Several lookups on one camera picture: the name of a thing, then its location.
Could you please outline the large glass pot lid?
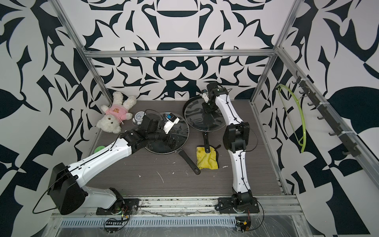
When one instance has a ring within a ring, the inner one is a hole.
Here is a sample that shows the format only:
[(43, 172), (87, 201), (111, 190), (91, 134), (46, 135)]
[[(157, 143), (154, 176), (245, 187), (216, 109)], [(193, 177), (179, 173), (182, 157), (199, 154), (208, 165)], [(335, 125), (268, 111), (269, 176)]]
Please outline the large glass pot lid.
[(172, 126), (168, 135), (168, 141), (154, 141), (148, 144), (145, 148), (147, 151), (158, 154), (167, 155), (177, 152), (181, 149), (189, 138), (190, 128), (186, 120), (177, 113), (172, 112), (161, 112), (161, 115), (167, 119), (169, 115), (176, 116), (179, 121)]

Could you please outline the yellow cleaning cloth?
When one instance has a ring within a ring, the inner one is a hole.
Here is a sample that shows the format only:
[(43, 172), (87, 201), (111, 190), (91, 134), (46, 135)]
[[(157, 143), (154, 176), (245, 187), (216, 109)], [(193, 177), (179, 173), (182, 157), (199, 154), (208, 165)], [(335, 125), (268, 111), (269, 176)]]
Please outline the yellow cleaning cloth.
[(218, 149), (221, 147), (221, 145), (217, 147), (210, 146), (210, 153), (206, 153), (205, 147), (198, 146), (196, 147), (196, 161), (197, 161), (197, 167), (202, 169), (210, 169), (210, 170), (217, 170), (219, 169), (218, 165)]

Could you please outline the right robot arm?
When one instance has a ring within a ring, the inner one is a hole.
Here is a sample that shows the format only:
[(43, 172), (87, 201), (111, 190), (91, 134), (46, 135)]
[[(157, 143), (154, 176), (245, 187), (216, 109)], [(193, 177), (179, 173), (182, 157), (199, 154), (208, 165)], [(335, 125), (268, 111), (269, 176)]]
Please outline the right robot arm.
[(237, 114), (225, 87), (220, 87), (216, 82), (211, 82), (201, 92), (201, 96), (205, 100), (203, 107), (206, 113), (219, 110), (226, 124), (223, 144), (232, 161), (234, 192), (232, 201), (234, 208), (242, 209), (253, 205), (254, 198), (248, 182), (246, 168), (250, 125)]

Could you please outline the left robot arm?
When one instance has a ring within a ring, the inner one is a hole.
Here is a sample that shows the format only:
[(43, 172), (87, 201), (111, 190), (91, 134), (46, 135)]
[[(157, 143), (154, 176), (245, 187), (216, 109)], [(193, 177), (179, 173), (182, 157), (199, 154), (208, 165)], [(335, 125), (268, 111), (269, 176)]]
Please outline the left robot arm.
[(97, 207), (117, 215), (125, 212), (126, 204), (115, 188), (98, 189), (87, 183), (106, 168), (126, 158), (149, 144), (161, 141), (174, 148), (176, 141), (169, 132), (179, 122), (173, 113), (146, 114), (142, 123), (120, 134), (101, 151), (68, 166), (60, 163), (51, 174), (48, 195), (59, 213), (68, 215), (82, 207)]

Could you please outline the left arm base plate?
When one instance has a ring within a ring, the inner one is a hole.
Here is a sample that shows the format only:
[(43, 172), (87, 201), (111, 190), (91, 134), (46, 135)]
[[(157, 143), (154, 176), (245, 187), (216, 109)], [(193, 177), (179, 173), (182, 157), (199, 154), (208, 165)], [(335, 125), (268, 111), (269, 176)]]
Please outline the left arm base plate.
[(140, 199), (125, 198), (123, 201), (117, 200), (110, 208), (97, 208), (96, 215), (129, 215), (135, 213), (139, 209)]

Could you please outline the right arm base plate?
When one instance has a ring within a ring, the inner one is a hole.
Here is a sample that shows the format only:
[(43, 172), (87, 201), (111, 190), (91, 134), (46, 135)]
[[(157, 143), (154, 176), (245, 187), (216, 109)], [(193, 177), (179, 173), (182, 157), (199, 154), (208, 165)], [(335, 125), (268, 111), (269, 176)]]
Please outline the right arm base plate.
[(245, 204), (238, 204), (234, 198), (219, 197), (215, 210), (221, 214), (247, 214), (249, 212), (256, 214), (260, 212), (260, 205), (255, 197)]

